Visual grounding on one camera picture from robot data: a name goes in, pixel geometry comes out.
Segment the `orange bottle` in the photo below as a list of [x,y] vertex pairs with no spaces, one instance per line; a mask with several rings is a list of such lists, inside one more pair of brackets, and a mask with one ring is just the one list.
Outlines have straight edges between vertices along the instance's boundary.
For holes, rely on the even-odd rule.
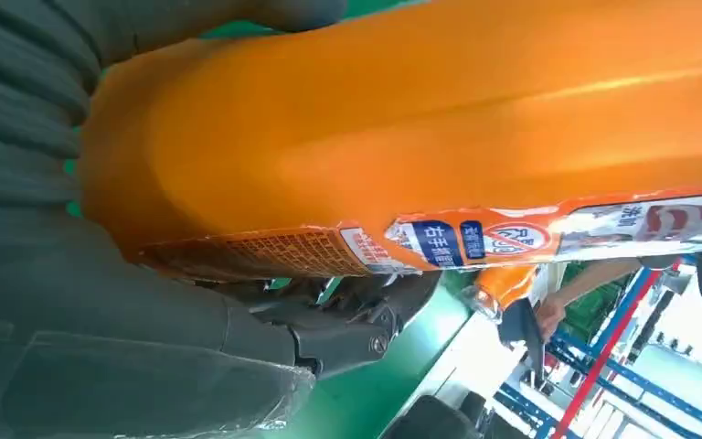
[[536,264],[488,267],[462,290],[462,296],[476,311],[499,322],[510,304],[528,295],[536,273]]
[[113,69],[83,143],[85,214],[195,277],[702,251],[702,0],[189,42]]

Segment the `blue label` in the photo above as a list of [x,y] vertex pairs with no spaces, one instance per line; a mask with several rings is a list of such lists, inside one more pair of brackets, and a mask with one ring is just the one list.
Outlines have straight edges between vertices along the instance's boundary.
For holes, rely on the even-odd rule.
[[462,239],[467,259],[483,259],[485,244],[483,243],[483,226],[478,221],[462,223]]
[[453,227],[442,221],[418,221],[412,224],[424,257],[430,264],[440,268],[464,265]]

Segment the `person's hand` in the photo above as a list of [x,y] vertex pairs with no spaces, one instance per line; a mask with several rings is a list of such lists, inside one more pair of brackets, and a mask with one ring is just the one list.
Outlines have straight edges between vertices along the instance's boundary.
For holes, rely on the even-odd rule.
[[546,342],[553,337],[558,324],[561,323],[566,314],[566,304],[556,296],[545,298],[542,305],[539,306],[537,310],[537,324]]

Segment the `red pole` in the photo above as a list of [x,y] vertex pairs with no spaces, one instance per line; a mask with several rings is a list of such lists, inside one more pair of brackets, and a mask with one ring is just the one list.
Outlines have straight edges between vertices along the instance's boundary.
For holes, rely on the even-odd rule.
[[551,439],[561,439],[564,437],[564,434],[566,434],[567,430],[569,429],[569,425],[577,416],[577,412],[580,410],[580,407],[582,407],[582,403],[588,398],[588,392],[593,387],[593,384],[596,383],[596,379],[599,378],[599,374],[601,373],[601,370],[604,369],[604,365],[607,364],[607,360],[610,359],[612,349],[615,347],[618,340],[620,340],[625,328],[631,322],[633,312],[636,311],[636,308],[639,307],[639,302],[642,301],[642,299],[647,295],[647,292],[650,291],[650,288],[652,288],[655,282],[657,282],[658,278],[661,277],[661,273],[662,272],[651,272],[647,277],[647,281],[644,282],[644,285],[642,285],[642,291],[631,303],[631,306],[629,306],[628,312],[622,317],[620,324],[615,328],[612,336],[607,341],[607,345],[601,350],[601,354],[596,359],[596,363],[593,364],[592,368],[590,368],[588,377],[585,378],[585,381],[580,385],[580,388],[577,389],[574,399],[571,400],[569,407],[564,412],[564,417],[561,419],[561,422],[558,423],[556,432],[551,436]]

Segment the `prohibition sign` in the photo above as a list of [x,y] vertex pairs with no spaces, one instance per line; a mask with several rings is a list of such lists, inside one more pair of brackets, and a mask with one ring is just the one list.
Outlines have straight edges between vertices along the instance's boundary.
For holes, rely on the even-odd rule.
[[498,256],[536,252],[550,244],[547,230],[525,222],[497,224],[484,230],[485,251]]

